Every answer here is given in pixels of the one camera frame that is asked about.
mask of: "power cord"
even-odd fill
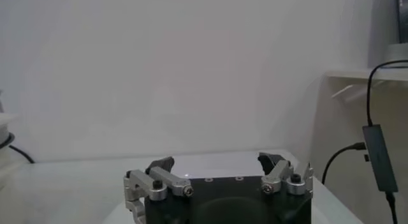
[[[395,210],[395,197],[394,197],[394,194],[392,192],[386,192],[385,195],[386,195],[388,204],[390,205],[391,213],[393,215],[393,223],[398,224],[397,212]]]
[[[26,160],[28,160],[28,162],[30,162],[30,163],[36,163],[27,153],[25,153],[25,152],[22,151],[21,149],[15,147],[15,146],[13,146],[13,145],[10,145],[9,148],[10,148],[10,149],[13,149],[14,151],[16,151],[16,152],[18,152],[18,153],[20,153],[22,156],[24,156],[24,158],[25,158]]]
[[[14,138],[15,138],[14,134],[10,133],[9,136],[8,136],[8,139],[5,142],[3,142],[2,144],[0,144],[0,148],[3,148],[4,146],[7,146],[10,143],[12,143],[14,141]],[[28,160],[28,162],[35,163],[35,161],[27,153],[25,153],[21,149],[15,147],[13,145],[9,145],[9,148],[13,149],[14,151],[16,151],[18,153],[20,153],[22,156],[24,156],[24,158],[26,160]]]
[[[321,180],[321,183],[325,183],[326,182],[326,176],[327,176],[327,171],[329,170],[330,165],[332,164],[333,160],[340,155],[341,153],[343,153],[344,151],[348,151],[348,150],[365,150],[365,143],[364,142],[357,142],[351,146],[345,147],[343,149],[340,149],[339,151],[337,151],[333,156],[331,156],[331,158],[329,159],[329,161],[326,164],[326,167],[324,168],[324,172],[323,172],[323,178]]]
[[[408,59],[404,59],[404,60],[396,60],[396,61],[390,61],[390,62],[386,62],[386,63],[382,63],[378,66],[376,66],[370,73],[370,76],[368,78],[368,84],[367,84],[367,123],[369,126],[373,126],[372,120],[371,120],[371,111],[370,111],[370,100],[371,100],[371,85],[372,85],[372,79],[373,76],[375,74],[375,72],[380,69],[403,69],[403,68],[408,68],[406,66],[396,66],[396,67],[385,67],[387,65],[391,65],[391,64],[396,64],[396,63],[407,63],[408,64]]]

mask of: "silver bolt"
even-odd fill
[[[191,197],[194,193],[194,190],[191,186],[186,186],[183,189],[183,195],[187,196],[187,197]]]
[[[262,185],[261,189],[262,189],[263,193],[265,193],[267,195],[271,194],[272,191],[273,191],[272,187],[270,185],[268,185],[268,184]]]

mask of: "white shelf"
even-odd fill
[[[327,71],[326,76],[366,80],[370,76],[370,72],[371,70],[337,70]],[[375,73],[374,79],[408,81],[408,69],[381,69]]]

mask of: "white table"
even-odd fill
[[[286,151],[264,152],[281,154],[297,164]],[[174,156],[172,172],[189,177],[261,175],[257,156],[256,151]],[[158,158],[24,165],[0,191],[0,223],[132,224],[131,214],[121,204],[122,177]],[[316,224],[362,224],[317,179],[312,212]]]

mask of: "wall-mounted shelf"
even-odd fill
[[[371,70],[337,70],[327,71],[326,76],[366,80],[370,76],[370,72]],[[408,81],[408,69],[381,69],[375,73],[374,79]]]
[[[340,78],[344,80],[368,80],[371,70],[333,70],[327,71],[327,77]],[[408,84],[408,69],[381,69],[374,75],[373,88],[378,88],[385,84],[395,83],[399,81],[398,86]],[[367,83],[350,83],[346,82],[346,86],[336,89],[331,98],[340,98],[344,102],[349,103],[367,95]]]

